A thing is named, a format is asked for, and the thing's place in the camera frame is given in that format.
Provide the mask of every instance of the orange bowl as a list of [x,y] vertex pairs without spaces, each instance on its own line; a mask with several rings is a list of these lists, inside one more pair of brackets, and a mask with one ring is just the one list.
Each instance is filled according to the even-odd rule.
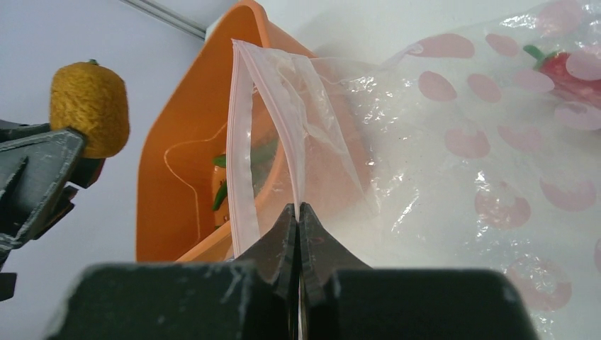
[[232,39],[313,57],[252,0],[222,18],[150,130],[140,159],[136,258],[175,261],[215,231],[212,159],[225,151]]

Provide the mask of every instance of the transparent plastic film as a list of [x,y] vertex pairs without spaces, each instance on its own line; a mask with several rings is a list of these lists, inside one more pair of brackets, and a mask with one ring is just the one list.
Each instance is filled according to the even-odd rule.
[[[374,267],[500,271],[542,339],[597,339],[600,41],[601,1],[562,0],[425,38],[380,65],[236,42],[273,101],[274,161],[288,169],[291,189],[270,206],[310,203]],[[244,114],[254,134],[254,108]]]

